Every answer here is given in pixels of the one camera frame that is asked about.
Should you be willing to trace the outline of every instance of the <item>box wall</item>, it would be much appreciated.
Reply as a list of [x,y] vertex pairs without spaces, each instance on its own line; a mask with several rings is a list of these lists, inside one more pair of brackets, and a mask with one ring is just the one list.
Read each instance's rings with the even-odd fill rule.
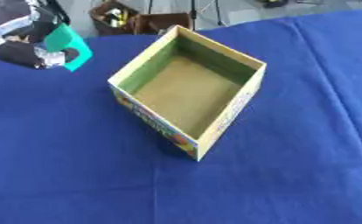
[[151,126],[154,130],[158,131],[164,137],[171,140],[176,146],[185,151],[188,155],[193,158],[197,158],[198,144],[192,138],[188,137],[184,133],[175,129],[168,123],[164,122],[164,119],[151,113],[144,106],[132,99],[131,97],[124,94],[122,91],[110,85],[117,101],[132,111],[135,115],[139,116],[144,122]]
[[220,136],[234,121],[237,115],[245,108],[250,99],[256,94],[261,86],[261,81],[264,76],[266,65],[260,68],[240,92],[226,106],[225,110],[212,123],[207,131],[198,140],[198,155],[199,161],[208,150],[215,144]]

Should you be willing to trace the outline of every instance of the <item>gray floor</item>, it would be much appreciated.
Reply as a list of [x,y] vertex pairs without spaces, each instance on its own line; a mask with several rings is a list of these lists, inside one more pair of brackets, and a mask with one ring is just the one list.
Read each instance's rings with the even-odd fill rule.
[[[72,27],[83,37],[96,35],[95,28],[88,16],[88,11],[97,5],[101,0],[59,0],[65,7],[72,19]],[[203,10],[212,0],[196,0],[198,8]],[[295,3],[290,0],[287,6],[266,10],[256,0],[219,0],[220,11],[224,22],[227,25],[235,25],[243,22],[256,21],[261,19],[293,17],[300,15],[325,13],[329,11],[357,10],[362,9],[361,0],[322,0],[319,5],[308,3]],[[149,0],[120,0],[120,2],[147,13]],[[154,13],[169,13],[189,11],[189,0],[154,0]],[[197,28],[212,29],[216,25],[216,12],[213,5],[206,7],[199,13]]]

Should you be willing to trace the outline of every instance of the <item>metal stand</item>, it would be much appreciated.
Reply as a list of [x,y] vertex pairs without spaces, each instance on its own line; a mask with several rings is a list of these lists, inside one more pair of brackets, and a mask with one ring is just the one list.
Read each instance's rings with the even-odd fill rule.
[[[153,2],[154,2],[154,0],[150,0],[150,2],[149,2],[149,14],[151,14],[151,12],[152,12]],[[219,0],[212,0],[212,2],[210,2],[206,7],[204,7],[200,11],[200,13],[203,13],[204,11],[206,11],[213,4],[215,4],[216,15],[218,18],[218,25],[220,25],[220,26],[226,25],[222,21],[222,16],[220,14]],[[192,20],[192,28],[194,31],[196,31],[196,19],[198,18],[198,11],[196,10],[196,0],[191,0],[191,12],[190,13],[191,13],[191,20]]]

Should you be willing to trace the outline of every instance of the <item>blue tablecloth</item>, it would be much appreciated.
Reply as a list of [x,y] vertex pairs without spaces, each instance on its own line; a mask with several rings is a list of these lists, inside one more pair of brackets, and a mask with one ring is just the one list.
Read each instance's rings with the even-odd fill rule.
[[362,224],[362,11],[202,33],[268,70],[200,163],[108,88],[155,37],[89,39],[74,75],[0,62],[0,224]]

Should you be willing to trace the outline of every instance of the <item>open box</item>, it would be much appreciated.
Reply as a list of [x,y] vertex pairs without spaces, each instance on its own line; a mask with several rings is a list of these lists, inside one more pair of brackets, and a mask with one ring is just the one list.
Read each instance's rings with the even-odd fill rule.
[[265,68],[176,26],[108,82],[119,103],[199,161],[259,89]]

